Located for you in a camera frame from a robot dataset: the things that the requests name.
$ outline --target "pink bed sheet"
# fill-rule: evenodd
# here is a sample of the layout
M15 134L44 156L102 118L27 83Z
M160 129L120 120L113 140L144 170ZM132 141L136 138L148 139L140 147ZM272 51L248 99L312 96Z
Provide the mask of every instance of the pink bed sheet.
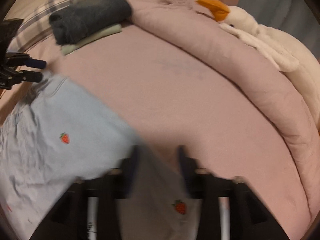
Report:
M29 53L100 98L173 168L175 149L185 144L218 176L246 177L291 240L307 230L310 210L286 143L248 98L208 65L135 25L66 57L52 36Z

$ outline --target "stuffed animal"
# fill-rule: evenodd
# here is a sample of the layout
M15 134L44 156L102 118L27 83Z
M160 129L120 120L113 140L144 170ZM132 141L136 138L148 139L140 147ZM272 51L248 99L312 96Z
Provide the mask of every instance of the stuffed animal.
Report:
M220 28L256 48L282 71L303 96L317 128L320 128L320 64L300 41L281 30L258 24L237 6L217 0L197 0L208 8Z

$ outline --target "dark gray folded garment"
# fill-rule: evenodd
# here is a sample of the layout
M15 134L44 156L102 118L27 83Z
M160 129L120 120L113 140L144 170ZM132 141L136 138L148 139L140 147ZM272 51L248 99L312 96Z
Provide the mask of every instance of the dark gray folded garment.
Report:
M51 14L49 22L57 44L75 44L131 13L126 0L81 0Z

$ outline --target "plaid pillow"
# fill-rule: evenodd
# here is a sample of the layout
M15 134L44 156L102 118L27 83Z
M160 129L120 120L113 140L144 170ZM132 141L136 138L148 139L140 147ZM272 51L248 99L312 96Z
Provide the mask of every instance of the plaid pillow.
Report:
M51 13L76 3L78 0L48 0L24 19L17 36L10 43L8 51L23 53L52 33L49 24Z

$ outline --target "strawberry embroidery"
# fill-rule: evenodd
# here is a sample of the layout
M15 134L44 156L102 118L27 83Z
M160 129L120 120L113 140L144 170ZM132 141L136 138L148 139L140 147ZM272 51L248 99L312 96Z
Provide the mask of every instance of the strawberry embroidery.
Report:
M186 204L181 200L176 200L175 204L172 204L174 209L182 215L186 214Z
M62 133L60 139L63 143L68 144L70 142L69 135L67 133Z

